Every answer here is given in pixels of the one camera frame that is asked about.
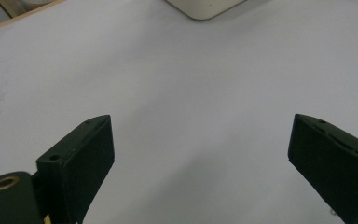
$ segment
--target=white table surface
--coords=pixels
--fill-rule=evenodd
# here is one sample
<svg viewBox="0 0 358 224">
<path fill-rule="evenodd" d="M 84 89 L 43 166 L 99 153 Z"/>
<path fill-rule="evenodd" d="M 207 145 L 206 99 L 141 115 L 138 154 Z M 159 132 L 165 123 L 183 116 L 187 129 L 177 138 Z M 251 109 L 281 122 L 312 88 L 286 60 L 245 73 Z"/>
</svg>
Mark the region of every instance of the white table surface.
<svg viewBox="0 0 358 224">
<path fill-rule="evenodd" d="M 342 223 L 287 161 L 295 113 L 358 137 L 358 0 L 67 0 L 0 29 L 0 175 L 112 116 L 85 223 Z"/>
</svg>

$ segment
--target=hole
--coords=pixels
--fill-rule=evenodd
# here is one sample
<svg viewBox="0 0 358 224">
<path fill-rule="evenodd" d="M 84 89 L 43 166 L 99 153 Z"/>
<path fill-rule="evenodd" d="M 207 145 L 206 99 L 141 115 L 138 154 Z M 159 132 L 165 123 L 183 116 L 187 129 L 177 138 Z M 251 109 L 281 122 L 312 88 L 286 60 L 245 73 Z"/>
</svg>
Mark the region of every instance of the hole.
<svg viewBox="0 0 358 224">
<path fill-rule="evenodd" d="M 60 158 L 59 155 L 52 155 L 52 156 L 50 156 L 50 160 L 51 160 L 51 161 L 56 161 L 56 160 L 59 159 L 59 158 Z"/>
<path fill-rule="evenodd" d="M 8 176 L 0 179 L 0 190 L 2 189 L 9 189 L 15 186 L 20 181 L 18 176 Z"/>
</svg>

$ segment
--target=white surface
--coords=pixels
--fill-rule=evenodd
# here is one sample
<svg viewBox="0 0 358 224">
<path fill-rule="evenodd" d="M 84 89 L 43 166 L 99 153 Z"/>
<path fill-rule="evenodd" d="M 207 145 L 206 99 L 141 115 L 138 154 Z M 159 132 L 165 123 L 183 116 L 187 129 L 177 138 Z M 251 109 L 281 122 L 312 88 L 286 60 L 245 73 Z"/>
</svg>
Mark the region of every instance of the white surface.
<svg viewBox="0 0 358 224">
<path fill-rule="evenodd" d="M 167 0 L 196 20 L 210 19 L 244 0 Z"/>
<path fill-rule="evenodd" d="M 112 116 L 85 223 L 342 223 L 287 161 L 295 113 L 358 137 L 358 1 L 67 0 L 0 29 L 0 175 Z"/>
</svg>

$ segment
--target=white object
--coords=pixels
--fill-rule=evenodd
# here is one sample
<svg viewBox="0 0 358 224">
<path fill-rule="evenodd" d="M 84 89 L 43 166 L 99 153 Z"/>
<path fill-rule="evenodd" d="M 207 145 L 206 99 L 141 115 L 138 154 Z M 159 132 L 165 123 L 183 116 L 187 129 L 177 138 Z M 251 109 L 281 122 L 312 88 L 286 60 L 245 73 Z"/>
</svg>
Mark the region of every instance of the white object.
<svg viewBox="0 0 358 224">
<path fill-rule="evenodd" d="M 210 19 L 244 0 L 167 0 L 195 20 Z"/>
</svg>

